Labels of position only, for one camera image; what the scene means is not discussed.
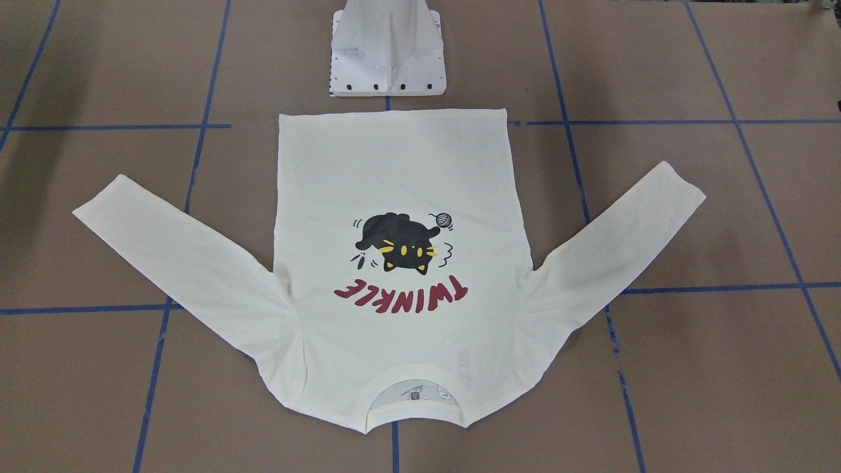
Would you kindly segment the cream long-sleeve cat shirt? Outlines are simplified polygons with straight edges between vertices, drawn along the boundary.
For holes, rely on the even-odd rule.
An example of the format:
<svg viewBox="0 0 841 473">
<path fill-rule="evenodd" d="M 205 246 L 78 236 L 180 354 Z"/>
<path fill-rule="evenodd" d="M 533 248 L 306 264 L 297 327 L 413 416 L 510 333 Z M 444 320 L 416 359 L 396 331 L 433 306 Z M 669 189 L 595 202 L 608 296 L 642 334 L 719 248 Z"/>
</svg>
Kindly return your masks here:
<svg viewBox="0 0 841 473">
<path fill-rule="evenodd" d="M 415 110 L 279 116 L 271 269 L 124 175 L 74 215 L 283 407 L 366 434 L 516 401 L 704 200 L 660 162 L 534 267 L 507 112 Z"/>
</svg>

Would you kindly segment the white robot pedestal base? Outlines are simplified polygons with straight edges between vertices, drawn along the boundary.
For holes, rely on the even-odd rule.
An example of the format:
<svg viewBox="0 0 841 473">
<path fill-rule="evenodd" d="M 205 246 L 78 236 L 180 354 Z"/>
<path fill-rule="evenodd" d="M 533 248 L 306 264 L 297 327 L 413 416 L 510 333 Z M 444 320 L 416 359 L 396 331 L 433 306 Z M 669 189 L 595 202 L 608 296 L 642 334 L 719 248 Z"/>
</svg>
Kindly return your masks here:
<svg viewBox="0 0 841 473">
<path fill-rule="evenodd" d="M 348 1 L 332 16 L 329 93 L 427 97 L 447 89 L 439 12 L 426 1 Z"/>
</svg>

